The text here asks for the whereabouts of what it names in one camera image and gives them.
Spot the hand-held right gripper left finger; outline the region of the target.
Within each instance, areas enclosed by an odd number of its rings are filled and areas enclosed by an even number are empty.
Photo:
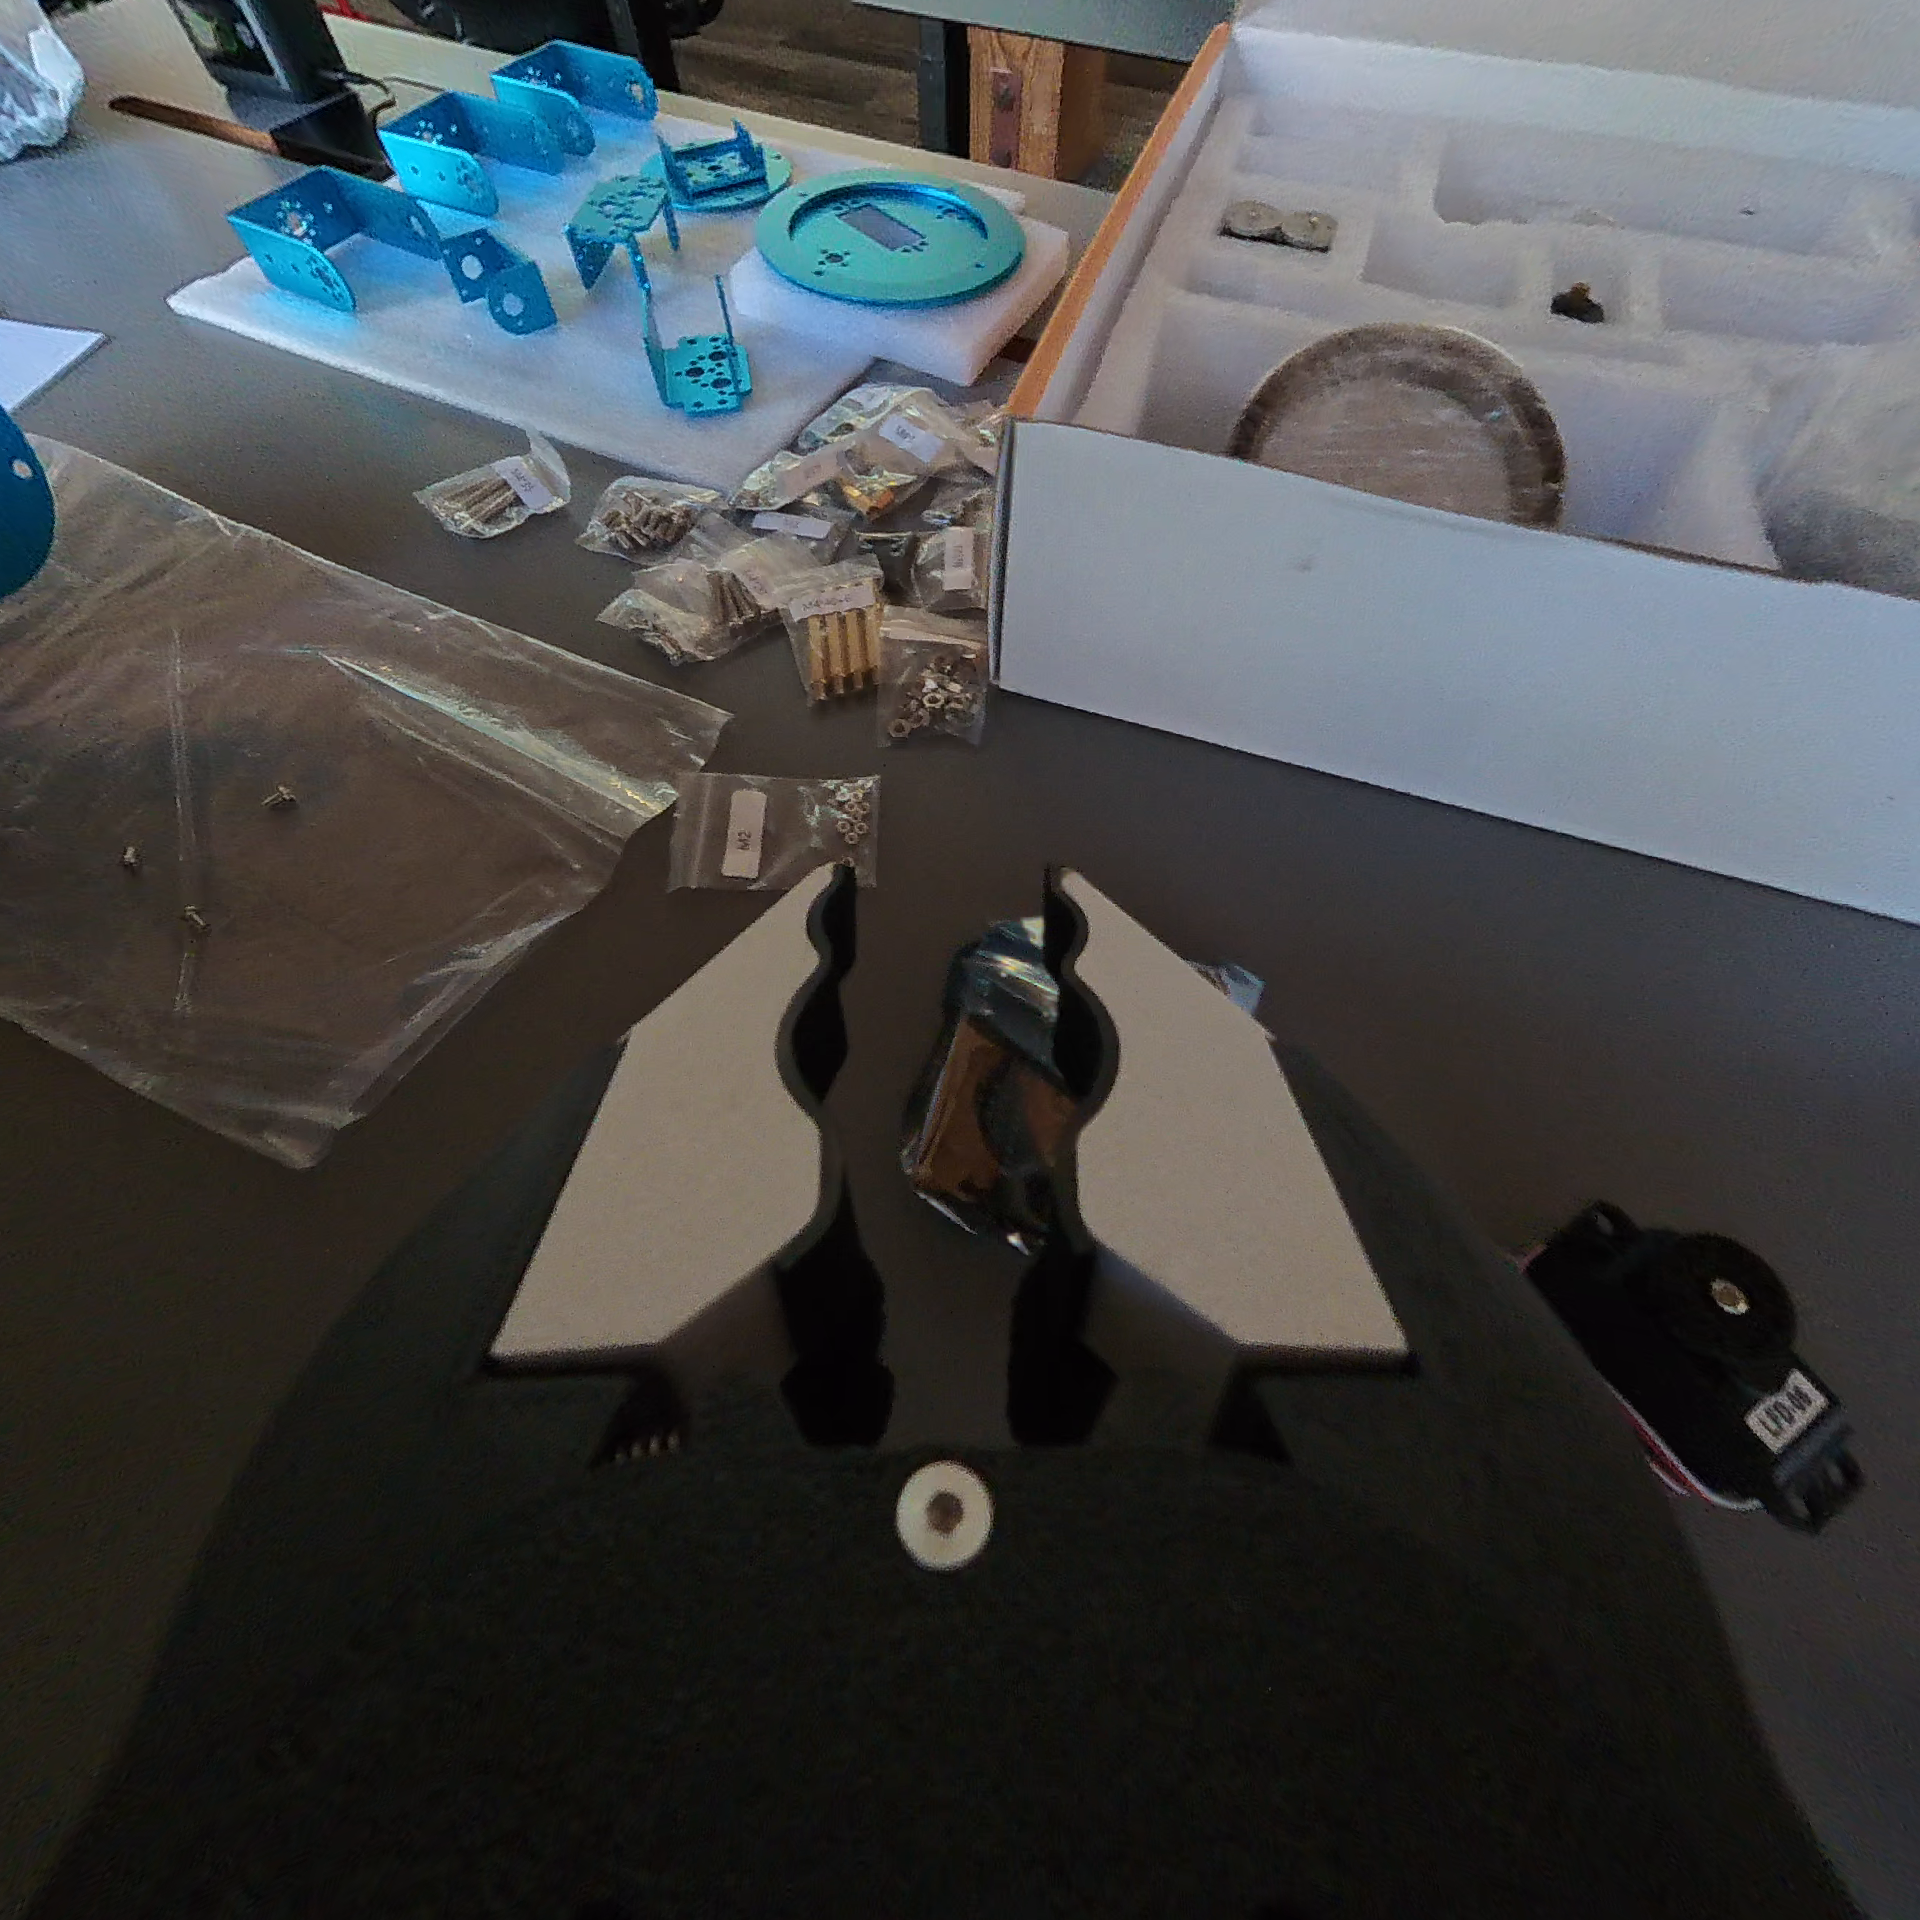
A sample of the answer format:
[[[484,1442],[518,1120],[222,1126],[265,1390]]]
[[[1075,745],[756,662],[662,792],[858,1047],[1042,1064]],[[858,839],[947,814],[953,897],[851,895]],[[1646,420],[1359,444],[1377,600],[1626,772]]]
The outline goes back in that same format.
[[[655,1356],[826,1223],[801,1022],[855,905],[849,865],[815,869],[629,1028],[492,1361]]]

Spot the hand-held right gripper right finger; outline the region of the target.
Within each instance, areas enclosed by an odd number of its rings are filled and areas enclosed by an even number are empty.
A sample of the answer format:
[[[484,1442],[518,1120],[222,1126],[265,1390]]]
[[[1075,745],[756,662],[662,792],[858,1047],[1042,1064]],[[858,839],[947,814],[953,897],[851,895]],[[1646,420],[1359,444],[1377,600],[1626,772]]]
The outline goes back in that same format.
[[[1111,1272],[1250,1360],[1406,1361],[1261,1024],[1084,872],[1057,870],[1046,905],[1061,1012],[1094,1033],[1073,1201]]]

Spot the silver foil bag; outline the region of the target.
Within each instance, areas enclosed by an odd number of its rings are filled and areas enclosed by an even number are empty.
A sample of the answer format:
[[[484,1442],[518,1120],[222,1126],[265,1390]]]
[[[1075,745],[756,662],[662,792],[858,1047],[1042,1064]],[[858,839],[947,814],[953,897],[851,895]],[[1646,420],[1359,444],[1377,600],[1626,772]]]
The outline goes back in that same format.
[[[965,1232],[1036,1254],[1079,1098],[1054,1062],[1058,982],[1042,918],[999,918],[950,957],[945,1025],[903,1116],[914,1193]]]

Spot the teal round metal plate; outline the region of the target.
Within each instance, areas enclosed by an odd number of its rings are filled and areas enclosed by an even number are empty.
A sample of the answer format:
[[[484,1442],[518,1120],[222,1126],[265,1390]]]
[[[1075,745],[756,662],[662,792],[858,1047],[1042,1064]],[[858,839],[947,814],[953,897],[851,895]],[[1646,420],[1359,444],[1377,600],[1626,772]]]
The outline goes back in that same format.
[[[33,583],[57,540],[57,501],[29,436],[2,410],[2,575],[10,598]]]

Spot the orange cardboard box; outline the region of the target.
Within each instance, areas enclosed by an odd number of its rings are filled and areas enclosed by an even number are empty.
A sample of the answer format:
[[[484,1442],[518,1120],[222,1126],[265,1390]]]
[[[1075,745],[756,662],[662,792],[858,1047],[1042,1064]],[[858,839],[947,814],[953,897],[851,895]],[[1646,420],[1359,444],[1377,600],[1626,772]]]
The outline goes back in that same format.
[[[1913,598],[1036,420],[1042,350],[1006,689],[1916,924]]]

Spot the large clear plastic bag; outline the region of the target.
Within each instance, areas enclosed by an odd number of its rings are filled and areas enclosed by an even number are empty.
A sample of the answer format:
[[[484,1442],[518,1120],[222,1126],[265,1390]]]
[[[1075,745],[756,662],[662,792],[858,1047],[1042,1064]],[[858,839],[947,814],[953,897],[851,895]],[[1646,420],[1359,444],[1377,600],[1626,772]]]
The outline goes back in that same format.
[[[314,1168],[732,712],[29,440],[57,527],[2,612],[4,1018]]]

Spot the pile of clear hardware packets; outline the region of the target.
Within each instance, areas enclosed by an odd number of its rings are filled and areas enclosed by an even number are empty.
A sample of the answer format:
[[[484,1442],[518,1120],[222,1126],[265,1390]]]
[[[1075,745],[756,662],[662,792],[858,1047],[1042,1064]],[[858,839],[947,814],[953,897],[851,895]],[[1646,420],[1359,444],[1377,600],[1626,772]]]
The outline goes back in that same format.
[[[727,496],[622,472],[577,535],[631,566],[596,620],[670,664],[778,634],[809,711],[866,712],[884,750],[977,748],[1006,425],[1003,382],[947,396],[871,376]],[[413,497],[444,533],[492,540],[566,505],[566,478],[530,439]],[[877,775],[697,775],[674,807],[668,889],[783,892],[827,861],[874,884],[877,830]]]

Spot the plastic wrapped round part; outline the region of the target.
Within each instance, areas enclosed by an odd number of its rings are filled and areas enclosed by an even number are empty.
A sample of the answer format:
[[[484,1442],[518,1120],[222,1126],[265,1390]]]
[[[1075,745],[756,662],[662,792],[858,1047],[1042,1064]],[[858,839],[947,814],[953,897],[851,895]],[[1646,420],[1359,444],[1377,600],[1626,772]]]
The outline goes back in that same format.
[[[1461,327],[1341,327],[1270,367],[1228,439],[1243,463],[1457,516],[1555,530],[1567,454],[1540,388]]]

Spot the white foam sheet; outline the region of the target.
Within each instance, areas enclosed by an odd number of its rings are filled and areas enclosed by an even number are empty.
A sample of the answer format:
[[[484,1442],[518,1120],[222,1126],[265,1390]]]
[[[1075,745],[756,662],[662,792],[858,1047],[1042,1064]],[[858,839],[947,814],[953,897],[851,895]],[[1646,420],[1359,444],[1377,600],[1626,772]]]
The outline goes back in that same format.
[[[1026,214],[1025,196],[1006,185],[932,174],[923,152],[855,165],[830,152],[815,127],[801,137],[750,129],[788,161],[791,180],[759,208],[683,213],[678,248],[660,225],[642,240],[662,343],[721,328],[714,281],[722,278],[753,364],[738,413],[674,413],[644,358],[633,268],[612,256],[582,289],[562,225],[598,177],[635,174],[654,157],[655,137],[685,143],[729,132],[674,113],[649,127],[602,116],[596,152],[562,176],[495,170],[501,210],[490,221],[538,261],[559,313],[530,338],[462,304],[444,270],[370,241],[337,250],[356,297],[349,316],[270,288],[247,248],[170,304],[633,469],[732,487],[874,358],[977,382],[1065,276],[1067,230]]]

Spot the bubble wrap bundle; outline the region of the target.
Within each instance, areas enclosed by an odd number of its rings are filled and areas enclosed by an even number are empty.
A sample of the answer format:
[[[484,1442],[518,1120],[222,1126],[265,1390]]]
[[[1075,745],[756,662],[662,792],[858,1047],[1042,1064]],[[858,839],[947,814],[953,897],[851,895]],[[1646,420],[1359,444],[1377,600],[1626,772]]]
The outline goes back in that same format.
[[[1918,346],[1835,351],[1773,405],[1761,519],[1780,573],[1918,596]]]

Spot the cluster of blue brackets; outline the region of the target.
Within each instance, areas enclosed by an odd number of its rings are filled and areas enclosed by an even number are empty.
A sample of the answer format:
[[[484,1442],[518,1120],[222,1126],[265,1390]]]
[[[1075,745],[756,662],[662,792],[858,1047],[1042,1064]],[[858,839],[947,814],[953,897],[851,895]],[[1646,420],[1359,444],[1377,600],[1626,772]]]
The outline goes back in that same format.
[[[562,176],[596,152],[596,121],[618,116],[649,127],[655,82],[631,57],[570,38],[517,54],[490,77],[490,93],[442,88],[377,132],[391,180],[310,166],[270,194],[242,202],[229,225],[270,288],[355,313],[355,289],[337,263],[349,241],[420,257],[444,270],[462,304],[530,338],[559,313],[545,270],[492,225],[501,210],[499,168]],[[635,174],[604,176],[562,225],[566,256],[591,289],[612,256],[623,256],[639,289],[639,333],[660,405],[689,418],[733,416],[753,396],[753,364],[738,341],[722,278],[714,281],[721,328],[662,343],[655,292],[642,248],[660,225],[681,246],[681,214],[764,205],[791,180],[791,166],[743,125],[725,137],[673,143]]]

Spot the white foam box insert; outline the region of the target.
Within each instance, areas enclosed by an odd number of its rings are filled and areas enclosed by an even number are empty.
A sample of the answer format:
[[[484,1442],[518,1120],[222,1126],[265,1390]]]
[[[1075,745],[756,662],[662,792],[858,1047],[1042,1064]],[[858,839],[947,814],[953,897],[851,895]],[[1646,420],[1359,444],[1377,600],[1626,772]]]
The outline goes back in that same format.
[[[1562,530],[1780,572],[1777,400],[1916,343],[1916,4],[1238,4],[1100,225],[1025,410],[1225,453],[1367,321],[1468,328],[1545,396]],[[1322,208],[1327,254],[1215,230]],[[1605,324],[1550,313],[1587,281]]]

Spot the brown wooden stick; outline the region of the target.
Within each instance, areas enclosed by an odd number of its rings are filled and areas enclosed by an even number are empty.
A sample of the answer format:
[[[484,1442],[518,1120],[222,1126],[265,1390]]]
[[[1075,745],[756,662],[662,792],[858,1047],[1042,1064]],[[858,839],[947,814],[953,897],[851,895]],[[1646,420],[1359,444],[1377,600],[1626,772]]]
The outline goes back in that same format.
[[[359,132],[342,132],[329,121],[332,106],[323,111],[300,113],[279,127],[254,127],[252,124],[234,121],[212,111],[182,106],[177,102],[158,102],[134,93],[119,93],[109,97],[109,110],[132,116],[138,121],[207,137],[250,152],[271,154],[307,166],[332,166],[342,174],[386,180],[394,168],[379,149],[370,125]]]

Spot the white plastic bag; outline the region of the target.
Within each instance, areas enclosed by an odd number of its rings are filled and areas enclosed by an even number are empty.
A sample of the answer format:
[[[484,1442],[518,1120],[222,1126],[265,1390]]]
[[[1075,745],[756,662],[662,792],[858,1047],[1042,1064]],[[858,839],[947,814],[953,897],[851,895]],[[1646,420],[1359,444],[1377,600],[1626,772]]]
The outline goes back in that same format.
[[[2,161],[65,141],[84,73],[34,2],[2,4]]]

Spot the wooden post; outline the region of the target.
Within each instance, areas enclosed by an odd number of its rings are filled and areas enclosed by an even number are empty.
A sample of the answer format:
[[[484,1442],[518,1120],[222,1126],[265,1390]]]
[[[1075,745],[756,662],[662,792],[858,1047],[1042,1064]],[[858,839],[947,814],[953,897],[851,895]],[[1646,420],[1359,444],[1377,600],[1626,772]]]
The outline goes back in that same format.
[[[967,26],[970,157],[1079,180],[1105,152],[1109,53]]]

